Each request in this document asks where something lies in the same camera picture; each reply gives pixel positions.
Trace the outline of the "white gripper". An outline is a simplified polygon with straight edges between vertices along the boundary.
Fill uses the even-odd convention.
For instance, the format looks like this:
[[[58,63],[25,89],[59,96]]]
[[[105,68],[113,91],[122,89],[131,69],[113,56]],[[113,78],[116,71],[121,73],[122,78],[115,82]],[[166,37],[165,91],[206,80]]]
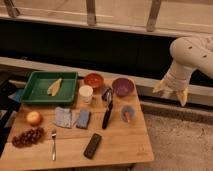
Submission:
[[[176,92],[181,106],[184,107],[188,99],[188,84],[189,70],[187,68],[170,68],[164,78],[156,84],[153,92],[163,91],[167,86]]]

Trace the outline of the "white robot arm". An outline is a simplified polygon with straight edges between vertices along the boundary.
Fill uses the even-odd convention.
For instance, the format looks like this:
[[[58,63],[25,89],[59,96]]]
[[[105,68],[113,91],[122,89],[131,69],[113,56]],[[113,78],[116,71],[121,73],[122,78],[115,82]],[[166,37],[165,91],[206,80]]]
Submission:
[[[174,40],[170,45],[173,58],[170,68],[153,92],[169,88],[184,106],[188,100],[188,86],[195,70],[213,79],[213,36],[187,36]]]

